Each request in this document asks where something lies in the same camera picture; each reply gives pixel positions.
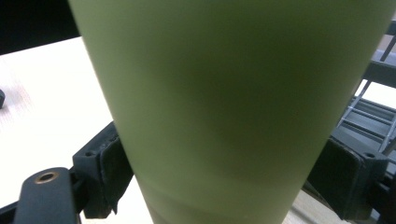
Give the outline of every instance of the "bolt hole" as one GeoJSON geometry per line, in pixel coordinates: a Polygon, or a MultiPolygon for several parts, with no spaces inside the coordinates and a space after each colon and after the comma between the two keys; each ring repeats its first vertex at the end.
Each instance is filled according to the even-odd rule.
{"type": "Polygon", "coordinates": [[[58,177],[58,175],[59,175],[59,174],[56,173],[56,172],[45,173],[45,174],[43,174],[43,175],[40,175],[40,176],[35,180],[35,182],[36,182],[37,184],[45,184],[45,183],[48,183],[48,182],[50,182],[50,181],[56,179],[56,177],[58,177]]]}
{"type": "Polygon", "coordinates": [[[85,156],[87,156],[87,157],[94,156],[94,155],[96,155],[96,153],[92,152],[92,151],[88,151],[85,153],[85,156]]]}
{"type": "Polygon", "coordinates": [[[364,153],[364,155],[365,155],[366,157],[368,157],[368,158],[374,158],[374,157],[375,157],[374,154],[368,153],[368,152],[364,153]]]}

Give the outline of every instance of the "round hole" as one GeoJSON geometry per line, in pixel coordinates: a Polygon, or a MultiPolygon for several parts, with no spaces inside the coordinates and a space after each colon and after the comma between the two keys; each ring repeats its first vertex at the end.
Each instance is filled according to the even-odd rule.
{"type": "Polygon", "coordinates": [[[88,151],[85,153],[85,156],[87,156],[87,157],[94,156],[94,155],[96,155],[96,153],[92,152],[92,151],[88,151]]]}
{"type": "Polygon", "coordinates": [[[38,176],[38,177],[35,179],[35,182],[36,182],[37,184],[48,183],[48,182],[50,182],[50,181],[56,179],[56,177],[58,177],[58,175],[59,175],[59,174],[56,173],[56,172],[48,172],[48,173],[45,173],[45,174],[43,174],[43,175],[38,176]]]}
{"type": "Polygon", "coordinates": [[[368,153],[368,152],[364,153],[364,155],[365,155],[366,157],[368,157],[368,158],[374,158],[374,157],[375,157],[374,154],[368,153]]]}

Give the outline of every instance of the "green cylinder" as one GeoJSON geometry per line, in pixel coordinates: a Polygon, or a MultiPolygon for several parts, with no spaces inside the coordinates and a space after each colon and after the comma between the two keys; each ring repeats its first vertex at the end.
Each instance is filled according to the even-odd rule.
{"type": "Polygon", "coordinates": [[[70,0],[151,217],[281,223],[393,0],[70,0]]]}

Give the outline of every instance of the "white table surface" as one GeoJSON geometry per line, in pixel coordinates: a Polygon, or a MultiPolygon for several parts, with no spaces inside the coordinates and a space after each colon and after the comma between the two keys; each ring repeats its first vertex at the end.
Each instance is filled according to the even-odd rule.
{"type": "MultiPolygon", "coordinates": [[[[81,38],[0,57],[0,207],[18,200],[24,179],[72,156],[111,120],[81,38]]],[[[133,179],[119,214],[84,223],[152,223],[133,179]]],[[[346,223],[300,192],[288,223],[346,223]]]]}

